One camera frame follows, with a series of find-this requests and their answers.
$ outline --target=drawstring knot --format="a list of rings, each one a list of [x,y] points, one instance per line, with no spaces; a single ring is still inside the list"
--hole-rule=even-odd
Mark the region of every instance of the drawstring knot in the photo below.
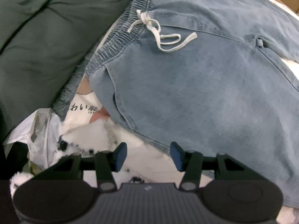
[[[178,42],[180,42],[181,40],[181,35],[180,34],[170,34],[170,35],[161,35],[161,26],[159,24],[159,22],[156,19],[152,19],[149,17],[149,15],[147,14],[147,12],[141,13],[140,10],[136,10],[137,12],[137,16],[138,16],[138,20],[136,20],[134,23],[132,23],[132,25],[129,27],[128,29],[128,33],[130,33],[133,29],[133,27],[137,24],[144,24],[146,25],[147,29],[149,31],[152,32],[152,34],[154,35],[155,39],[156,39],[156,43],[158,48],[161,51],[164,52],[173,52],[176,51],[178,49],[183,48],[186,44],[188,44],[190,41],[194,40],[197,38],[197,34],[195,32],[191,33],[181,44],[171,48],[171,49],[163,49],[161,48],[161,45],[172,45],[172,44],[176,44]],[[166,39],[166,38],[175,38],[177,37],[176,40],[171,41],[171,42],[161,42],[161,39]]]

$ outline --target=dark green fabric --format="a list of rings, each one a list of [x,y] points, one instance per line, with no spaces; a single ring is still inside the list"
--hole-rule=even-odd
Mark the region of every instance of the dark green fabric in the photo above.
[[[0,142],[49,108],[130,0],[0,0]]]

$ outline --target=denim pants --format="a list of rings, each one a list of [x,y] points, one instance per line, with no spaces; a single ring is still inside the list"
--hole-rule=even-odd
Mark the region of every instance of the denim pants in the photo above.
[[[196,38],[166,53],[158,23]],[[267,0],[133,0],[86,74],[117,124],[164,152],[226,152],[298,208],[299,82],[280,57],[299,62],[299,23]]]

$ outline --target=white fluffy fabric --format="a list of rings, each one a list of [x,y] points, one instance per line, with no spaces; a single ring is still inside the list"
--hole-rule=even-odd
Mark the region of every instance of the white fluffy fabric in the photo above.
[[[23,183],[27,182],[28,180],[32,179],[33,175],[30,173],[20,173],[17,172],[11,179],[10,179],[10,194],[11,198],[18,187],[20,187]]]

